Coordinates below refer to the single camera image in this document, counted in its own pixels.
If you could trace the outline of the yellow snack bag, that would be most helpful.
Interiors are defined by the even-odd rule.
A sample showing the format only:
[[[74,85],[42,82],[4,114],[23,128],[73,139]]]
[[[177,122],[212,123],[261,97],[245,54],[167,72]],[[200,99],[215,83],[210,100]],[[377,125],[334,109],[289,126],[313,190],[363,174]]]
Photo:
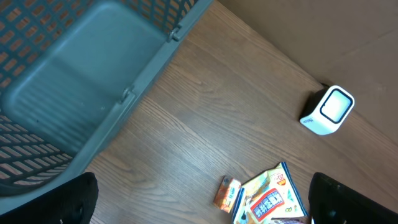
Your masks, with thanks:
[[[234,203],[232,222],[270,223],[273,219],[307,215],[287,163],[280,162],[242,185]]]

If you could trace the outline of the small orange box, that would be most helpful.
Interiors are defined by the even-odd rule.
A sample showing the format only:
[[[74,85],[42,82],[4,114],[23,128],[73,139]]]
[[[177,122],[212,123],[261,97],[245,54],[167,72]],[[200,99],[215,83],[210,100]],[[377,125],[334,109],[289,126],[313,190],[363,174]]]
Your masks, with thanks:
[[[225,175],[214,197],[213,205],[218,209],[229,213],[233,209],[240,188],[240,181],[231,176]]]

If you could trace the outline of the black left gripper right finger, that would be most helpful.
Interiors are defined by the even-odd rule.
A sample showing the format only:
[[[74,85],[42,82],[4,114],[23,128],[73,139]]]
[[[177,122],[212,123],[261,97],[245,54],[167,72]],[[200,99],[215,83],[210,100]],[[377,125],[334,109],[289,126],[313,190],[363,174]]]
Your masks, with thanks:
[[[396,212],[321,172],[313,175],[308,201],[315,224],[397,224]]]

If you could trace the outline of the red purple pad pack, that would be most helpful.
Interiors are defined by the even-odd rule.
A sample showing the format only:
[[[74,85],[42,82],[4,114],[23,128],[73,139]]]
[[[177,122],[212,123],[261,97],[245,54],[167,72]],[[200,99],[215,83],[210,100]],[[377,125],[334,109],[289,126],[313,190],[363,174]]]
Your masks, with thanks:
[[[269,224],[313,224],[313,219],[309,217],[300,218],[273,218]]]

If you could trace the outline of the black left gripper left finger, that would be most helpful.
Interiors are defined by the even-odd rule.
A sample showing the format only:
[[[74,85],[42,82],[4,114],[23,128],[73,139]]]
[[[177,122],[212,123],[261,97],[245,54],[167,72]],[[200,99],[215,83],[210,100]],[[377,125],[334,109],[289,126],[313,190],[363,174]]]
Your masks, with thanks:
[[[96,208],[96,176],[86,172],[3,215],[1,224],[86,224]]]

